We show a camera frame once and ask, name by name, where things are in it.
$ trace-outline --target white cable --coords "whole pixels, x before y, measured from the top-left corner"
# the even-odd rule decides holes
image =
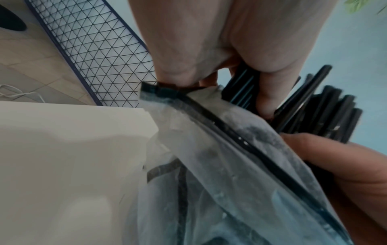
[[[14,93],[14,94],[3,94],[0,92],[0,97],[7,97],[7,98],[13,98],[13,97],[17,97],[17,96],[22,96],[22,95],[27,95],[27,94],[37,94],[39,96],[39,98],[42,100],[43,103],[46,103],[43,99],[43,97],[37,93],[37,92],[29,92],[29,93],[23,93],[23,91],[21,91],[20,89],[18,88],[15,88],[14,86],[11,86],[11,85],[8,85],[8,84],[0,84],[0,88],[1,87],[9,87],[9,88],[13,88],[14,90],[16,91],[19,91],[19,93]]]

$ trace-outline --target light blue wall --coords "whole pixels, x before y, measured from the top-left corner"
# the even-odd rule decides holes
[[[107,0],[139,34],[127,0]],[[324,64],[333,65],[323,85],[333,85],[357,96],[363,117],[353,142],[387,154],[387,11],[376,15],[387,0],[370,1],[360,12],[349,14],[340,1],[323,27],[301,76],[316,73]],[[219,83],[230,79],[227,70]]]

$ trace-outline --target translucent plastic bag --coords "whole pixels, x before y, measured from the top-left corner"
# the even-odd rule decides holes
[[[216,87],[141,90],[159,132],[125,244],[353,244],[310,169],[264,120]]]

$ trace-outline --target geometric patterned fabric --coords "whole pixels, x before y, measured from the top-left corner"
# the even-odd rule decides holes
[[[156,83],[146,46],[103,0],[26,0],[94,100],[137,107],[140,83]]]

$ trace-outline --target dark round object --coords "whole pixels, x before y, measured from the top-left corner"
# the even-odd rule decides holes
[[[13,31],[25,31],[27,29],[25,23],[17,15],[1,5],[0,27]]]

